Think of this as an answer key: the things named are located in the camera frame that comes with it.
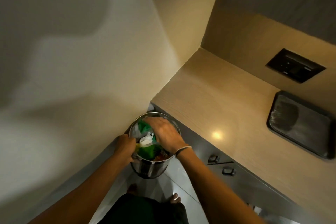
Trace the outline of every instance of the white bracelet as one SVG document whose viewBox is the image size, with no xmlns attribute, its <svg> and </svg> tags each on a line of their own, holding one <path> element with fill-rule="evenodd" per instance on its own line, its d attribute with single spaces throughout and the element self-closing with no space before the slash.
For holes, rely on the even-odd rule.
<svg viewBox="0 0 336 224">
<path fill-rule="evenodd" d="M 187 149 L 187 148 L 192 148 L 192 147 L 191 147 L 191 145 L 188 145 L 188 146 L 184 146 L 184 147 L 182 147 L 182 148 L 179 148 L 179 149 L 176 151 L 176 153 L 175 153 L 175 158 L 177 158 L 177 155 L 178 155 L 181 151 L 183 151 L 184 149 Z"/>
</svg>

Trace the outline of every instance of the white wall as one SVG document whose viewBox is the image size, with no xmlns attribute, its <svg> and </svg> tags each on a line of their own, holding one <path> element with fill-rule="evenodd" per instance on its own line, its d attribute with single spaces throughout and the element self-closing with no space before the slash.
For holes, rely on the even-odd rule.
<svg viewBox="0 0 336 224">
<path fill-rule="evenodd" d="M 1 0 L 1 223 L 146 111 L 200 46 L 214 1 Z"/>
</svg>

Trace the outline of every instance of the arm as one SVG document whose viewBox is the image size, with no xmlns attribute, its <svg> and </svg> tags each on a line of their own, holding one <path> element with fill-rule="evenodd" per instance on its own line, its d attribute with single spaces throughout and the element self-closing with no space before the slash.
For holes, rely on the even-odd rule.
<svg viewBox="0 0 336 224">
<path fill-rule="evenodd" d="M 187 146 L 169 121 L 161 117 L 146 118 L 161 145 L 171 153 Z M 177 158 L 186 170 L 209 223 L 263 224 L 224 182 L 196 156 L 191 148 L 181 151 Z"/>
<path fill-rule="evenodd" d="M 114 154 L 78 188 L 34 218 L 29 224 L 89 223 L 114 180 L 131 161 L 136 142 L 128 135 L 118 139 Z"/>
</svg>

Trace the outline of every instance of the hand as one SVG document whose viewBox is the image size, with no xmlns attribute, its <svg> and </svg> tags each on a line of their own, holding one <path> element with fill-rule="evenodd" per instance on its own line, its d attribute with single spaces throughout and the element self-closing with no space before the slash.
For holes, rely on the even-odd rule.
<svg viewBox="0 0 336 224">
<path fill-rule="evenodd" d="M 162 117 L 146 117 L 143 119 L 154 130 L 157 141 L 172 154 L 184 146 L 187 146 L 173 125 Z"/>
<path fill-rule="evenodd" d="M 127 134 L 123 134 L 118 138 L 113 155 L 118 156 L 125 162 L 125 165 L 128 165 L 130 162 L 133 162 L 131 156 L 135 151 L 136 145 L 137 141 L 135 138 L 129 138 Z"/>
</svg>

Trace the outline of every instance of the forearm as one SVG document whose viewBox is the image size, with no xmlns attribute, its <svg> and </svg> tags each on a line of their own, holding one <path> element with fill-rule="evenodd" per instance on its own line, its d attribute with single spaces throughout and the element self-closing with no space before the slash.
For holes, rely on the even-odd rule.
<svg viewBox="0 0 336 224">
<path fill-rule="evenodd" d="M 78 188 L 37 216 L 30 224 L 89 223 L 126 164 L 122 156 L 111 156 Z"/>
<path fill-rule="evenodd" d="M 186 170 L 209 223 L 264 223 L 224 182 L 196 156 L 183 150 L 178 159 Z"/>
</svg>

